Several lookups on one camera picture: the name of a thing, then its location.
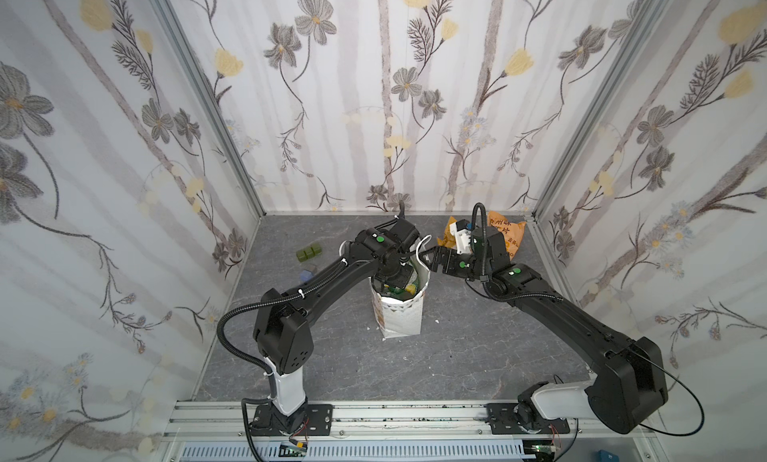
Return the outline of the yellow snack packet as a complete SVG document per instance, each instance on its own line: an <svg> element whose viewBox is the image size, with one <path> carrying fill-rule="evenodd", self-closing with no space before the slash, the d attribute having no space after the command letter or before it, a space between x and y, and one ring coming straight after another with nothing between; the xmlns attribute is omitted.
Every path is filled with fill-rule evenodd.
<svg viewBox="0 0 767 462"><path fill-rule="evenodd" d="M437 244L439 246L444 246L445 248L455 248L457 246L457 240L455 239L455 235L453 234L453 231L451 230L451 227L456 222L457 220L453 216L449 218L449 221L447 222L447 225L445 226L445 231L443 232L443 236L437 239Z"/></svg>

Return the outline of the orange snack packet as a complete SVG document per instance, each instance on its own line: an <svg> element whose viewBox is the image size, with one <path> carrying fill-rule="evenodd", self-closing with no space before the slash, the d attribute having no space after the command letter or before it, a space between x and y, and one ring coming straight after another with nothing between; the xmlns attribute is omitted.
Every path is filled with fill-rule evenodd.
<svg viewBox="0 0 767 462"><path fill-rule="evenodd" d="M509 258L513 260L521 248L527 223L511 222L499 212L489 212L489 225L503 235Z"/></svg>

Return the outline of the white paper bag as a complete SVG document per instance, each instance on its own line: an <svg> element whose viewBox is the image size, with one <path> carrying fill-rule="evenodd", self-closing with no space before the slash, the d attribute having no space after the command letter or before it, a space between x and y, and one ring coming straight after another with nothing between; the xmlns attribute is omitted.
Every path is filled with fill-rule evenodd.
<svg viewBox="0 0 767 462"><path fill-rule="evenodd" d="M392 230L364 230L354 240L344 242L339 250L343 272L340 294L357 286L367 286L373 310L383 338L397 338L421 333L423 305L429 288L429 271L417 260L417 250L425 241L416 232L398 236ZM375 291L380 275L411 262L417 270L421 289L411 300L381 297Z"/></svg>

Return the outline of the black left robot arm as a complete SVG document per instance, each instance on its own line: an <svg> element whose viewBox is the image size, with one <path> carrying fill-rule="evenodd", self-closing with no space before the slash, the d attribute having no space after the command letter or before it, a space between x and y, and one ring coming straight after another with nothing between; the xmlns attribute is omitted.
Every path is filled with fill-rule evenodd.
<svg viewBox="0 0 767 462"><path fill-rule="evenodd" d="M242 408L265 408L257 421L244 416L248 436L271 431L292 435L309 425L308 396L303 388L303 367L314 351L311 333L322 315L352 288L372 280L381 288L405 292L417 271L411 263L417 228L405 218L405 204L392 220L362 230L345 242L339 257L312 280L285 292L270 290L262 300L226 312L219 320L217 338L231 354L265 371L270 384L266 400L245 398ZM259 353L237 348L226 335L227 323L254 311L254 340Z"/></svg>

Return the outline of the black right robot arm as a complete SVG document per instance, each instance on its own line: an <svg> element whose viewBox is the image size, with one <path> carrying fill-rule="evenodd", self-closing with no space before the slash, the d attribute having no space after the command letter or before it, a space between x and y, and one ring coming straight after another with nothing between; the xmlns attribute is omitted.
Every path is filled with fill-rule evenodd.
<svg viewBox="0 0 767 462"><path fill-rule="evenodd" d="M672 374L662 352L647 337L634 339L600 322L558 293L538 272L514 262L505 236L489 223L483 204L457 224L455 245L415 248L431 272L481 284L479 295L531 316L565 342L592 371L587 381L539 382L519 394L513 417L535 432L557 419L589 419L629 434L669 400Z"/></svg>

